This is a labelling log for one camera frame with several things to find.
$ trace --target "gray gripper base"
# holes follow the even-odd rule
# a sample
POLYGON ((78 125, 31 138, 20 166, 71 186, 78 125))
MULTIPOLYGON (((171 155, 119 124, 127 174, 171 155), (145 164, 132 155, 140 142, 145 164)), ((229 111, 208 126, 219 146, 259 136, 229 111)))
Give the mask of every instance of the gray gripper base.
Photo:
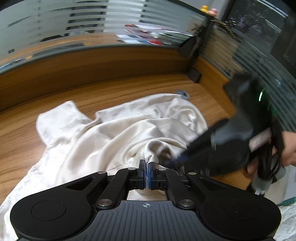
POLYGON ((171 201, 121 201, 115 209, 99 211, 84 231, 66 240, 227 241, 204 227, 193 211, 171 201))

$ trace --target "teal object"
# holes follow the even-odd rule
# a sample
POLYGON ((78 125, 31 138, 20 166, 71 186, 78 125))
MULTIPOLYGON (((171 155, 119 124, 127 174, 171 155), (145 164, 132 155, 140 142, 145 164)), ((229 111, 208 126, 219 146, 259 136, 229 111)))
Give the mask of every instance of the teal object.
POLYGON ((296 202, 296 197, 291 197, 291 198, 277 204, 277 206, 278 207, 280 207, 280 206, 289 206, 289 205, 291 205, 291 204, 293 204, 295 202, 296 202))

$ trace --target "green light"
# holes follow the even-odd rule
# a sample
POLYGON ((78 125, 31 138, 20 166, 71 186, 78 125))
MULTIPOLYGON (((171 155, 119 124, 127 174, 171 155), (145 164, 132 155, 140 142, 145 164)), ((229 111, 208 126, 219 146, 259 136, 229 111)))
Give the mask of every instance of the green light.
POLYGON ((261 91, 260 96, 259 96, 259 101, 261 101, 262 94, 263 94, 263 92, 261 91))

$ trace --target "crosshair symbol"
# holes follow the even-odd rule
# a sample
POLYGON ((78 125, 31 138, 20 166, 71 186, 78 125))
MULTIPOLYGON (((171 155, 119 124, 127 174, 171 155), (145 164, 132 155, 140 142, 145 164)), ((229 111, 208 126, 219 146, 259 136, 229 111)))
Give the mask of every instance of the crosshair symbol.
POLYGON ((145 207, 145 208, 148 208, 148 207, 150 207, 150 206, 152 206, 152 205, 150 205, 149 203, 144 203, 144 204, 141 205, 141 206, 143 206, 143 207, 145 207))

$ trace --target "yellow rubber duck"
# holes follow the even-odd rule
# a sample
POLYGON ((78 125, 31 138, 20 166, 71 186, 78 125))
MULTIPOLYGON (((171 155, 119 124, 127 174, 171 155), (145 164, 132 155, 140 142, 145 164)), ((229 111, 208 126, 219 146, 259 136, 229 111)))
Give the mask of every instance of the yellow rubber duck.
POLYGON ((207 13, 208 12, 207 5, 202 5, 202 7, 201 7, 200 10, 203 11, 203 12, 205 12, 205 13, 207 13))

